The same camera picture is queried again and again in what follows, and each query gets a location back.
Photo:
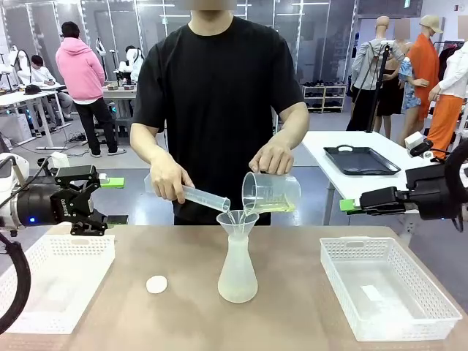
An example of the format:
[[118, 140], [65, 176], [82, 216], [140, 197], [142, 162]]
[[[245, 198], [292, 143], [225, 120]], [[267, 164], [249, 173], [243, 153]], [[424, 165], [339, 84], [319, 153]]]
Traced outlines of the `white perforated plastic basket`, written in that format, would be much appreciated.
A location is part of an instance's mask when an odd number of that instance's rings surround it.
[[31, 289], [8, 333], [71, 334], [115, 258], [115, 236], [44, 235], [26, 250]]
[[444, 340], [462, 319], [393, 238], [321, 238], [320, 262], [357, 341]]

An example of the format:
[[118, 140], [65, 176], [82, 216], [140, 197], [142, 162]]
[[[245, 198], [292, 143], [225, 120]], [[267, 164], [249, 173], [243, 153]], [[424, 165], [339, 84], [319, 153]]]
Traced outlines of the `white round flask cap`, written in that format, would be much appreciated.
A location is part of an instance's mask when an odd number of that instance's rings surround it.
[[167, 289], [167, 278], [162, 275], [152, 276], [146, 281], [146, 289], [151, 294], [160, 294]]

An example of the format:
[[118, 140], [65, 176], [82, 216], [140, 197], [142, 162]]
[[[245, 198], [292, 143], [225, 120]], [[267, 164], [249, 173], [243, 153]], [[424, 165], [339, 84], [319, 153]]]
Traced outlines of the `mannequin in grey shirt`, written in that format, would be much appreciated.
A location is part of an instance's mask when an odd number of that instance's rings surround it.
[[376, 20], [375, 38], [363, 42], [352, 64], [353, 104], [347, 131], [366, 131], [372, 125], [382, 61], [384, 59], [386, 32], [390, 23], [388, 16], [379, 16]]

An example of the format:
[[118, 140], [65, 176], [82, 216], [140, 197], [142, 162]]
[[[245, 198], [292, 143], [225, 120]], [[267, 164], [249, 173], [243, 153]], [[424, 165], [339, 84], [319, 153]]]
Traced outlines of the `white side table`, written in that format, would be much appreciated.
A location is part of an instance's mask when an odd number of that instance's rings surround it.
[[[344, 200], [353, 200], [357, 205], [359, 197], [364, 192], [388, 186], [395, 186], [400, 190], [405, 189], [404, 171], [429, 165], [429, 161], [410, 157], [405, 148], [376, 132], [309, 131], [303, 139], [303, 145], [328, 179], [327, 197], [322, 216], [322, 224], [325, 226], [330, 224], [333, 196], [336, 193], [339, 193]], [[401, 170], [395, 175], [345, 175], [332, 163], [324, 150], [325, 147], [340, 145], [372, 148]]]

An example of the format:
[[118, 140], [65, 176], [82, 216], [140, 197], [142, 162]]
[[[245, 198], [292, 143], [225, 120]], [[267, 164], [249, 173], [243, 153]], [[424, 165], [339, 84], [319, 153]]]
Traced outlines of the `person in black t-shirt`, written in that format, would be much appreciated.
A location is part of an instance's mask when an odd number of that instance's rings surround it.
[[[228, 0], [186, 0], [190, 21], [150, 49], [140, 69], [132, 123], [156, 141], [194, 188], [242, 208], [254, 155], [281, 130], [279, 114], [304, 102], [286, 40], [233, 14]], [[185, 199], [176, 225], [214, 225], [215, 210]]]

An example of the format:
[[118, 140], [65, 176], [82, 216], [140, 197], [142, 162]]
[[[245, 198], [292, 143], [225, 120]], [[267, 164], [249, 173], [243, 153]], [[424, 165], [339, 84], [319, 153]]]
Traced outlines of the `translucent plastic conical flask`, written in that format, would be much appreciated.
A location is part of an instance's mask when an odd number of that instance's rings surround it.
[[231, 303], [246, 303], [257, 294], [258, 283], [249, 255], [249, 238], [228, 238], [227, 255], [219, 281], [219, 294]]

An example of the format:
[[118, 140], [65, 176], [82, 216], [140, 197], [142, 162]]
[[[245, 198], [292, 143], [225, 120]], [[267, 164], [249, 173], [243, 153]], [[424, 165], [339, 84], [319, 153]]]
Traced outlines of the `black plastic tray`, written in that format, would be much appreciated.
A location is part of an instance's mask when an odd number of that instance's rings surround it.
[[401, 168], [369, 147], [324, 147], [325, 155], [346, 176], [393, 176]]

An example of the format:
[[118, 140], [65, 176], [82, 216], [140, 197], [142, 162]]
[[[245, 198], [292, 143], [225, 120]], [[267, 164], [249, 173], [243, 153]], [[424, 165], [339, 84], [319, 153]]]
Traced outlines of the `person's left forearm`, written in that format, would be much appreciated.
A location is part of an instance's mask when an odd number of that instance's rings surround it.
[[309, 130], [309, 112], [305, 102], [298, 102], [279, 114], [283, 126], [270, 140], [274, 151], [290, 152]]

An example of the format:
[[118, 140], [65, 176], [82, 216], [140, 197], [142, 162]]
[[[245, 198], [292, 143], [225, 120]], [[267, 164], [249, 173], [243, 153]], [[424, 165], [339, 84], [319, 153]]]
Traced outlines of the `clear plastic measuring beaker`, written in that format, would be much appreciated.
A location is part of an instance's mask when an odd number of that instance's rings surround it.
[[248, 172], [241, 198], [246, 214], [292, 212], [301, 199], [301, 185], [291, 175]]

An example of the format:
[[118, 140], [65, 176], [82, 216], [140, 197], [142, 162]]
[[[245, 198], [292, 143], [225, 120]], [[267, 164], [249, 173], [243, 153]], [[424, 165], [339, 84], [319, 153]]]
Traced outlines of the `person's right forearm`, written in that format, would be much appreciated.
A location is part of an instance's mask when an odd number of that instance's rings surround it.
[[166, 172], [176, 165], [171, 155], [156, 141], [158, 129], [144, 124], [132, 123], [130, 144], [135, 153], [151, 167]]

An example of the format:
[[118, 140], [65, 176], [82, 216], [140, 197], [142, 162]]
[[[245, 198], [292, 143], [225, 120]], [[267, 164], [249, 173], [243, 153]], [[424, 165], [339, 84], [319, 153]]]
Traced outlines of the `mannequin in black dress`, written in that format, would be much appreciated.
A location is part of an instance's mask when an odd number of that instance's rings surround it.
[[380, 132], [381, 127], [384, 127], [385, 136], [388, 139], [391, 136], [391, 116], [401, 113], [404, 96], [398, 76], [399, 67], [399, 63], [394, 58], [387, 60], [374, 120], [374, 131]]

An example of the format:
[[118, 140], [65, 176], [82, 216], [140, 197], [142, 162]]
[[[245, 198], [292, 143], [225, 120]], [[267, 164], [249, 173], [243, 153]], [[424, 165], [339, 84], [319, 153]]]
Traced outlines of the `mannequin in orange robe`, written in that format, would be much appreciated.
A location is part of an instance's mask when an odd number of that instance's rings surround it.
[[420, 100], [418, 121], [424, 122], [429, 113], [429, 92], [439, 82], [439, 56], [431, 38], [435, 34], [441, 34], [443, 30], [440, 28], [439, 17], [436, 15], [423, 16], [420, 19], [420, 26], [420, 34], [409, 50], [408, 58], [412, 64], [415, 79], [427, 82], [425, 86], [415, 88], [415, 96]]

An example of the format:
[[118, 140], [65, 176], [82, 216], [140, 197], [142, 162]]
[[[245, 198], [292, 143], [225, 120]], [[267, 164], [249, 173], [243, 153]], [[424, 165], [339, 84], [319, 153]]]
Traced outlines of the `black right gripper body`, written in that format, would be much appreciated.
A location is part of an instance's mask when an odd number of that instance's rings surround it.
[[408, 200], [416, 204], [421, 219], [453, 219], [454, 202], [445, 179], [445, 166], [429, 165], [408, 169]]

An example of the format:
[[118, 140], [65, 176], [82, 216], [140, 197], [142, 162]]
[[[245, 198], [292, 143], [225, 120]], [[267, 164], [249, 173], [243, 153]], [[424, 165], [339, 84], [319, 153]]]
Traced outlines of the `translucent plastic funnel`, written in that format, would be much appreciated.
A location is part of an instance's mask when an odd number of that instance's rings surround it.
[[241, 241], [249, 237], [259, 218], [259, 214], [247, 214], [244, 210], [234, 210], [219, 214], [216, 220], [227, 233], [230, 241]]

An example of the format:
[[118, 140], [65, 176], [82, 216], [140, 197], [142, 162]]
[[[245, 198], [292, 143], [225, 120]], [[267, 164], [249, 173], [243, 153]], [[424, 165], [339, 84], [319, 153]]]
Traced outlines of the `clear plastic measuring cylinder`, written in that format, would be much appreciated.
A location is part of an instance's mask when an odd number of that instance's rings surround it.
[[182, 186], [186, 200], [226, 213], [230, 210], [230, 200], [189, 186]]

